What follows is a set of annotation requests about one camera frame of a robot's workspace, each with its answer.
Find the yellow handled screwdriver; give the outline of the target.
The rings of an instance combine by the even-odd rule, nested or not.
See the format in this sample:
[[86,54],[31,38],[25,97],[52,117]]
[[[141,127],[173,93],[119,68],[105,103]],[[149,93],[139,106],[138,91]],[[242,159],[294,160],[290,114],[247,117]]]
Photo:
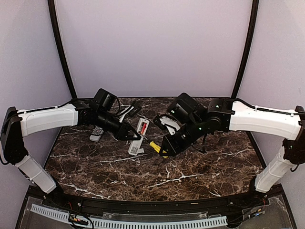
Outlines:
[[160,152],[161,147],[158,144],[156,144],[154,141],[152,141],[151,139],[149,139],[143,135],[142,135],[142,138],[145,139],[149,143],[149,146],[152,147],[157,153]]

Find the grey remote control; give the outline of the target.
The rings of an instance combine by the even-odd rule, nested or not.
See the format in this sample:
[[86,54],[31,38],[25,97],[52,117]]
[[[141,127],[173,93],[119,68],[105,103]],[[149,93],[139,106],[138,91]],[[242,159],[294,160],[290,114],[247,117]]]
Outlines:
[[101,127],[96,126],[91,133],[89,140],[93,142],[98,142],[103,135],[104,130]]

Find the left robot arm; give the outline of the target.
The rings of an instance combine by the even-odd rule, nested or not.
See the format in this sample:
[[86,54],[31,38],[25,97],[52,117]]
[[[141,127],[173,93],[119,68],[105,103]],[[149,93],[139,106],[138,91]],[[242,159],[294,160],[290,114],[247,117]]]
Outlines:
[[54,178],[28,152],[24,137],[65,126],[95,125],[110,132],[117,140],[140,140],[141,135],[118,114],[110,113],[117,96],[99,89],[93,98],[76,98],[59,106],[34,110],[7,109],[0,132],[3,165],[12,164],[34,182],[57,208],[67,204],[67,197],[59,190]]

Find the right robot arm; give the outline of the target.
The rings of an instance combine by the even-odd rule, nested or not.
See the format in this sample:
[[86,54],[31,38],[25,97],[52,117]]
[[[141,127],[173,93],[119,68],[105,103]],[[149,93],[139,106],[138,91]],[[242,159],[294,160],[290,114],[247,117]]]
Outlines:
[[216,131],[251,131],[283,137],[273,160],[256,176],[254,188],[243,197],[253,207],[295,165],[305,162],[305,111],[297,106],[279,110],[250,105],[241,99],[216,98],[207,107],[186,93],[180,94],[167,108],[182,124],[175,134],[163,137],[160,156],[176,156],[197,139]]

